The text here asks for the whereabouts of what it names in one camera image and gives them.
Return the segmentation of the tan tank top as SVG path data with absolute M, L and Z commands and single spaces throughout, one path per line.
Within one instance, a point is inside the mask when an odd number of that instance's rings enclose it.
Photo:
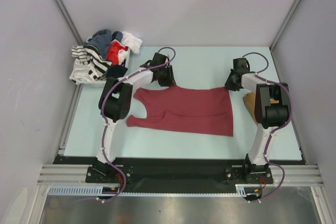
M 248 110 L 251 118 L 254 120 L 255 124 L 258 124 L 255 118 L 255 101 L 256 101 L 256 94 L 255 93 L 247 93 L 244 97 L 243 97 L 243 102 L 244 105 L 246 107 L 246 109 Z

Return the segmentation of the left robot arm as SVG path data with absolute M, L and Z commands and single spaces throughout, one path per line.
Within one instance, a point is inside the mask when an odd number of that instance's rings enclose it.
M 113 152 L 113 135 L 117 125 L 124 120 L 131 107 L 133 93 L 145 84 L 158 82 L 161 87 L 171 87 L 176 84 L 171 61 L 176 56 L 176 51 L 171 47 L 164 47 L 173 51 L 173 57 L 157 51 L 153 59 L 142 64 L 138 70 L 121 78 L 109 77 L 104 85 L 99 100 L 99 110 L 103 119 L 101 145 L 93 163 L 93 169 L 105 182 L 110 182 L 116 174 L 122 175 L 113 161 L 116 158 Z

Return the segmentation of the maroon garment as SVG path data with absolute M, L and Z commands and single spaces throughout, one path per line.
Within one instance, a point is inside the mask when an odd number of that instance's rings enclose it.
M 179 86 L 164 90 L 139 88 L 134 98 L 145 106 L 146 117 L 129 116 L 128 127 L 234 136 L 233 109 L 226 87 L 207 90 Z

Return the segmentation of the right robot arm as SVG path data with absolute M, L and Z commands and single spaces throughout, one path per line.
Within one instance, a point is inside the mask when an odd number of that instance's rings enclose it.
M 241 167 L 225 169 L 227 182 L 256 184 L 263 179 L 272 179 L 269 152 L 278 131 L 292 119 L 288 84 L 270 81 L 252 72 L 248 60 L 242 57 L 233 60 L 225 87 L 230 91 L 247 89 L 255 94 L 254 115 L 257 122 L 253 145 Z

